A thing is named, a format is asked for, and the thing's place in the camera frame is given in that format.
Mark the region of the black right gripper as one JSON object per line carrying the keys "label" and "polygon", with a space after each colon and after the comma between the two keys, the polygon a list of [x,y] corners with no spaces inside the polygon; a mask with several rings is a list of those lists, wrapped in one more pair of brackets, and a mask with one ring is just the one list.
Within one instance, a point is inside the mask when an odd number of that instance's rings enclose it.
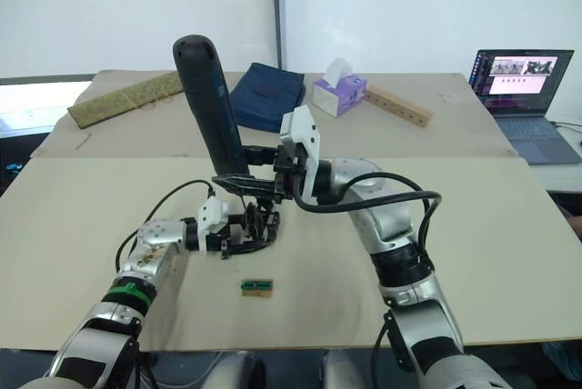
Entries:
{"label": "black right gripper", "polygon": [[283,145],[267,147],[244,145],[243,153],[249,166],[272,165],[274,181],[257,179],[252,175],[216,175],[212,181],[228,193],[282,203],[292,200],[297,185],[304,177],[304,154],[293,148],[288,152]]}

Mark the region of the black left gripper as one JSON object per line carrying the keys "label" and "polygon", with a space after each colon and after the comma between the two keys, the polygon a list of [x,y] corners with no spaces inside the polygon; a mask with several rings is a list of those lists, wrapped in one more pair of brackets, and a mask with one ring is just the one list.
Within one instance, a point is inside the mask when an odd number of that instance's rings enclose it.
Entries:
{"label": "black left gripper", "polygon": [[218,254],[222,259],[228,259],[233,255],[252,254],[266,249],[271,243],[243,241],[243,229],[247,225],[247,215],[230,214],[228,223],[217,233],[208,235],[208,252]]}

